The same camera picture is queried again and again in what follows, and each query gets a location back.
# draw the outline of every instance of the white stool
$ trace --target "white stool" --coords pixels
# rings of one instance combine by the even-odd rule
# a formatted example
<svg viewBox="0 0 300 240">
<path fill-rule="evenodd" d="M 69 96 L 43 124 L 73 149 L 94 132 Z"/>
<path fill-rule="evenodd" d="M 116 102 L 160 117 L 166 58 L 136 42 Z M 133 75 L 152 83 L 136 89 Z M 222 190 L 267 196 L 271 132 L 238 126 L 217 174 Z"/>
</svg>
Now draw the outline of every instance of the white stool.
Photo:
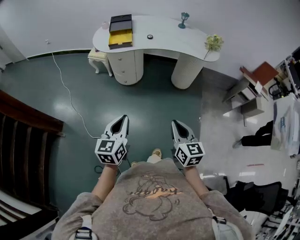
<svg viewBox="0 0 300 240">
<path fill-rule="evenodd" d="M 89 64 L 93 68 L 95 68 L 96 74 L 99 73 L 99 68 L 94 64 L 94 61 L 103 62 L 104 66 L 106 67 L 106 69 L 108 71 L 109 76 L 111 77 L 113 75 L 113 73 L 109 67 L 107 54 L 105 52 L 100 52 L 100 51 L 96 52 L 96 49 L 93 47 L 88 55 L 88 59 L 89 59 Z"/>
</svg>

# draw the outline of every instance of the strap buckle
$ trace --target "strap buckle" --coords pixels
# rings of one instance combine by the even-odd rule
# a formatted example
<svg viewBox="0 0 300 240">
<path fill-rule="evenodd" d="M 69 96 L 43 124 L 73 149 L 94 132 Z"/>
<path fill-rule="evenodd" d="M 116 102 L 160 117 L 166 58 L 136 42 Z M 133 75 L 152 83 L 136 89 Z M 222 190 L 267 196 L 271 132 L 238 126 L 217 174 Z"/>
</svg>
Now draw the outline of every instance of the strap buckle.
<svg viewBox="0 0 300 240">
<path fill-rule="evenodd" d="M 217 223 L 221 223 L 221 224 L 226 224 L 226 223 L 227 223 L 226 219 L 223 218 L 223 217 L 212 216 L 212 218 L 213 218 Z"/>
<path fill-rule="evenodd" d="M 92 230 L 88 227 L 81 227 L 77 229 L 75 239 L 92 240 Z"/>
</svg>

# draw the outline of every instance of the office chair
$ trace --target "office chair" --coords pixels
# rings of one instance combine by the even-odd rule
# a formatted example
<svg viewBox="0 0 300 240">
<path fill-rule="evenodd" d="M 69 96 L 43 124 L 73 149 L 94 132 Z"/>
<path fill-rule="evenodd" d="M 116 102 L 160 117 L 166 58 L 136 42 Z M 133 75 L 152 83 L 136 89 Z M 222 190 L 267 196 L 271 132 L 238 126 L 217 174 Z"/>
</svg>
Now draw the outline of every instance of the office chair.
<svg viewBox="0 0 300 240">
<path fill-rule="evenodd" d="M 245 183 L 238 181 L 235 187 L 229 188 L 228 178 L 226 181 L 227 194 L 225 198 L 239 212 L 261 212 L 271 215 L 281 210 L 288 196 L 288 190 L 281 188 L 281 182 L 257 186 L 253 182 Z"/>
</svg>

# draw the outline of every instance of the white cable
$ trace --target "white cable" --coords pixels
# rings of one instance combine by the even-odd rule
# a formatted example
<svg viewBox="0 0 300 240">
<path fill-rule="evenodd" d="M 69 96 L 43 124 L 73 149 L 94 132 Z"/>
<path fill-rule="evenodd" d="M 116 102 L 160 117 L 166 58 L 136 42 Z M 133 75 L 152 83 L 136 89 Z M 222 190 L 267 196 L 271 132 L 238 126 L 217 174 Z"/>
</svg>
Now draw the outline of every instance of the white cable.
<svg viewBox="0 0 300 240">
<path fill-rule="evenodd" d="M 54 60 L 54 63 L 55 63 L 55 65 L 57 66 L 57 68 L 59 69 L 59 71 L 60 71 L 60 80 L 61 80 L 61 82 L 62 82 L 62 85 L 64 85 L 64 87 L 69 91 L 69 95 L 70 95 L 70 103 L 71 103 L 71 106 L 73 107 L 73 109 L 75 110 L 75 112 L 77 112 L 78 113 L 78 115 L 79 116 L 81 116 L 81 118 L 82 118 L 82 121 L 83 121 L 83 125 L 84 125 L 84 128 L 85 128 L 85 130 L 86 130 L 86 132 L 88 133 L 88 135 L 90 135 L 90 137 L 92 137 L 92 138 L 101 138 L 101 137 L 93 137 L 90 133 L 89 133 L 89 131 L 87 130 L 87 128 L 86 128 L 86 126 L 85 126 L 85 122 L 84 122 L 84 119 L 83 119 L 83 116 L 75 109 L 75 107 L 73 106 L 73 103 L 72 103 L 72 96 L 71 96 L 71 92 L 70 92 L 70 89 L 69 88 L 67 88 L 66 86 L 65 86 L 65 84 L 64 84 L 64 82 L 63 82 L 63 80 L 62 80 L 62 74 L 61 74 L 61 69 L 60 69 L 60 67 L 57 65 L 57 63 L 56 63 L 56 61 L 55 61 L 55 58 L 54 58 L 54 55 L 53 55 L 53 53 L 52 53 L 52 56 L 53 56 L 53 60 Z"/>
</svg>

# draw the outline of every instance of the desk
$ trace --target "desk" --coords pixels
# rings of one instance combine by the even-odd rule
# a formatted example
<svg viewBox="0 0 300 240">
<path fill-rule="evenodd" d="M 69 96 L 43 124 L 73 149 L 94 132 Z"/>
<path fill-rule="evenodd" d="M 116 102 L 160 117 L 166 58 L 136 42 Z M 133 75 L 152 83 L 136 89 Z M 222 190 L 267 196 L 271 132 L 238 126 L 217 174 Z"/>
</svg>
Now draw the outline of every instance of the desk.
<svg viewBox="0 0 300 240">
<path fill-rule="evenodd" d="M 133 46 L 109 49 L 109 29 L 100 28 L 93 37 L 93 45 L 107 53 L 116 80 L 123 85 L 137 83 L 143 76 L 143 50 L 160 49 L 179 52 L 171 80 L 179 89 L 188 88 L 206 62 L 219 59 L 220 53 L 209 52 L 207 35 L 198 29 L 178 27 L 180 21 L 158 16 L 132 16 Z"/>
</svg>

